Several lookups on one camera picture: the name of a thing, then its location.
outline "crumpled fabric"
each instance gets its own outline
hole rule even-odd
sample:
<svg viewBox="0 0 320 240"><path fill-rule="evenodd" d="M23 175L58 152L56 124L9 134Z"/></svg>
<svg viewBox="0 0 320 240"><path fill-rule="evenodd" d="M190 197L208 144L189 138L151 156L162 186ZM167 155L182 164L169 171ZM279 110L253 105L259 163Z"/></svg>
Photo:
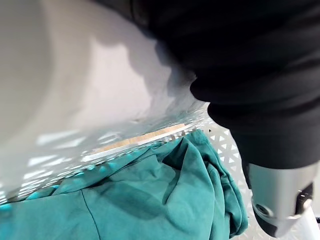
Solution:
<svg viewBox="0 0 320 240"><path fill-rule="evenodd" d="M0 240L227 240L247 227L240 191L200 130L0 206Z"/></svg>

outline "green cloth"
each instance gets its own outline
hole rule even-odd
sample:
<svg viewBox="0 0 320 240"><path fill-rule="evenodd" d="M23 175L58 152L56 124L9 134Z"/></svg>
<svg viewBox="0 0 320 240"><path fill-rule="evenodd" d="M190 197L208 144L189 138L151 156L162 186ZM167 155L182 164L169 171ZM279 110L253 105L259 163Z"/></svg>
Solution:
<svg viewBox="0 0 320 240"><path fill-rule="evenodd" d="M247 226L241 194L200 130L0 207L0 240L227 240Z"/></svg>

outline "black fabric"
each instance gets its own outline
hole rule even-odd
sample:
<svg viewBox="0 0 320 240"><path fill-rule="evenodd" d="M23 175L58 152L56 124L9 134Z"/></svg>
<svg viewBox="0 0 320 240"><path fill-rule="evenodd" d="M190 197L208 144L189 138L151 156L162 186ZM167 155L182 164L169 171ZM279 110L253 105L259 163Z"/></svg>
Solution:
<svg viewBox="0 0 320 240"><path fill-rule="evenodd" d="M210 102L245 162L290 169L320 159L320 1L130 4L131 19L195 72L192 94Z"/></svg>

